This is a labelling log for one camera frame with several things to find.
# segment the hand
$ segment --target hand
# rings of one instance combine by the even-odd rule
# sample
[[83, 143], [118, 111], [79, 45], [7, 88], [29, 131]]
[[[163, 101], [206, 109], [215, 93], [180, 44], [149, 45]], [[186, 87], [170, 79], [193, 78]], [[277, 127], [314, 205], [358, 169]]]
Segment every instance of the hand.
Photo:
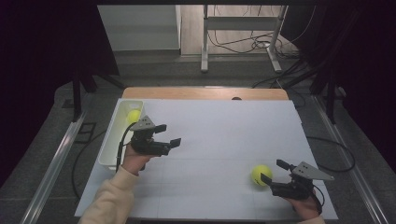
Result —
[[122, 167], [133, 175], [139, 175], [143, 166], [155, 155], [142, 155], [134, 151], [131, 143], [126, 145]]
[[289, 203], [291, 203], [297, 214], [303, 220], [308, 220], [319, 216], [317, 204], [315, 203], [315, 200], [311, 196], [309, 196], [309, 198], [305, 200], [294, 200], [290, 198], [284, 198], [284, 199]]

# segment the white table surface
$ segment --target white table surface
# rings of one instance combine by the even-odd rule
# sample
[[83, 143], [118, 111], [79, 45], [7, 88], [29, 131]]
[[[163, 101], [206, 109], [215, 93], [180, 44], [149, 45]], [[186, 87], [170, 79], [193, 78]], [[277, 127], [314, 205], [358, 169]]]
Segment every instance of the white table surface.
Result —
[[[290, 182], [276, 159], [317, 167], [292, 101], [149, 100], [146, 114], [167, 131], [157, 142], [181, 138], [168, 156], [152, 159], [134, 188], [130, 217], [172, 220], [298, 220], [285, 200], [250, 179], [266, 164], [273, 181]], [[96, 160], [76, 211], [80, 217], [105, 179], [114, 175]], [[322, 181], [325, 219], [337, 219]]]

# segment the dark background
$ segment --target dark background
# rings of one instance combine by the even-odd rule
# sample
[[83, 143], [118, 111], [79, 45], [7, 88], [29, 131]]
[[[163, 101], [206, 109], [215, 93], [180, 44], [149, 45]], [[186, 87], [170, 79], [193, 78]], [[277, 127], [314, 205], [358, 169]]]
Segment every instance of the dark background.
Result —
[[[74, 73], [87, 80], [117, 75], [118, 68], [95, 4], [2, 1], [0, 8], [2, 185], [49, 114], [55, 91]], [[93, 90], [94, 83], [84, 87]]]
[[[361, 10], [332, 68], [337, 86], [346, 92], [345, 109], [396, 171], [396, 7], [387, 0], [369, 3]], [[301, 34], [313, 8], [290, 7], [281, 34], [289, 40]], [[352, 9], [316, 8], [309, 29], [294, 42], [311, 66], [324, 60], [334, 47]]]

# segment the wooden table edge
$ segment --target wooden table edge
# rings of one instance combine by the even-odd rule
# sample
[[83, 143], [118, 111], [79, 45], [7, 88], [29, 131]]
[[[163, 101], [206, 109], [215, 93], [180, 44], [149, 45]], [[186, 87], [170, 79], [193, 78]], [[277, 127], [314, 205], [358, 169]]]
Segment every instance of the wooden table edge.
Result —
[[289, 100], [281, 89], [208, 88], [208, 87], [129, 87], [122, 94], [125, 99], [181, 99], [181, 100]]

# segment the beige sleeve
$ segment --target beige sleeve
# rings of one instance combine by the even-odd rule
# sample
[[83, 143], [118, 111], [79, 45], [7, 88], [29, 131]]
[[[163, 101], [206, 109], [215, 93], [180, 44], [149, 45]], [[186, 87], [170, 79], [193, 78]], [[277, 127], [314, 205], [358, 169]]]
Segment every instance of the beige sleeve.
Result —
[[306, 221], [299, 222], [298, 224], [325, 224], [323, 217], [314, 217]]
[[114, 177], [97, 190], [78, 223], [125, 223], [134, 204], [132, 190], [137, 179], [120, 166]]

